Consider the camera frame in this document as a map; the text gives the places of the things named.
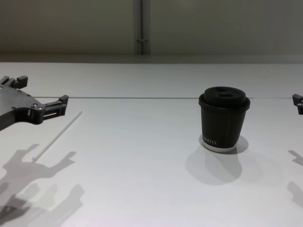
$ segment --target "white straw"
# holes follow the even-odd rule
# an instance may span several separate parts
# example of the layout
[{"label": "white straw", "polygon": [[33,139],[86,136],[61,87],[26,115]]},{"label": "white straw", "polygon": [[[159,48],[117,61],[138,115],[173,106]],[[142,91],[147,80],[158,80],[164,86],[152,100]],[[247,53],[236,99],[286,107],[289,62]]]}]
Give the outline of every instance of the white straw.
[{"label": "white straw", "polygon": [[74,121],[83,113],[81,110],[62,130],[59,132],[58,135],[55,136],[55,138],[50,141],[50,143],[36,156],[32,158],[33,162],[36,162],[46,151],[49,149],[49,147],[71,126],[71,124],[74,123]]}]

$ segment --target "black paper cup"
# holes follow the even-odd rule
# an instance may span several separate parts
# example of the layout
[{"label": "black paper cup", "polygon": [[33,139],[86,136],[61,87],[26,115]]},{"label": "black paper cup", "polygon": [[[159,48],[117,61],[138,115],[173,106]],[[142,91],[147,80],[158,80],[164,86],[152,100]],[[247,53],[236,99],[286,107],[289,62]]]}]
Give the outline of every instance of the black paper cup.
[{"label": "black paper cup", "polygon": [[250,100],[232,87],[211,87],[199,97],[203,142],[214,152],[235,149]]}]

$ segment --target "cup lid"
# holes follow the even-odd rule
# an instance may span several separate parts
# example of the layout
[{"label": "cup lid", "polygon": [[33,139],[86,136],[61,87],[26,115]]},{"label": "cup lid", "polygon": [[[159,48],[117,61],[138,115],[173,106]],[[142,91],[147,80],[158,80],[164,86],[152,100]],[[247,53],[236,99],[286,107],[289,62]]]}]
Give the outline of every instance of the cup lid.
[{"label": "cup lid", "polygon": [[204,102],[221,108],[237,108],[245,105],[245,92],[233,87],[211,87],[204,92]]}]

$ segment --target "black plastic lid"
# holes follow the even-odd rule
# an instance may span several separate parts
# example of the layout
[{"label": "black plastic lid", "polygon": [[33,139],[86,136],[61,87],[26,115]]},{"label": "black plastic lid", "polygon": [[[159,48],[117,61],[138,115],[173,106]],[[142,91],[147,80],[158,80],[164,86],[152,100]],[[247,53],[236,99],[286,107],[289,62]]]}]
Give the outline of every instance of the black plastic lid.
[{"label": "black plastic lid", "polygon": [[221,108],[236,108],[245,105],[245,92],[232,87],[211,87],[204,92],[204,102]]}]

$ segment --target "white tabletop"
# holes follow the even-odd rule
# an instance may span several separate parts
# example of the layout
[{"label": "white tabletop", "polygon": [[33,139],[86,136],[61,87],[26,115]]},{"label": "white tabletop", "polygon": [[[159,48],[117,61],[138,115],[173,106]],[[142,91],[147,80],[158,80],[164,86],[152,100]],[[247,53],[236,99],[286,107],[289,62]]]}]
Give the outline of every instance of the white tabletop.
[{"label": "white tabletop", "polygon": [[1,73],[29,76],[36,97],[197,98],[213,86],[249,97],[289,98],[303,90],[303,64],[0,63]]},{"label": "white tabletop", "polygon": [[[30,163],[81,109],[38,163]],[[196,99],[71,99],[65,117],[0,131],[0,205],[19,207],[2,223],[300,227],[302,127],[291,99],[252,99],[239,153],[223,155],[199,144]],[[40,146],[16,152],[33,144]]]}]

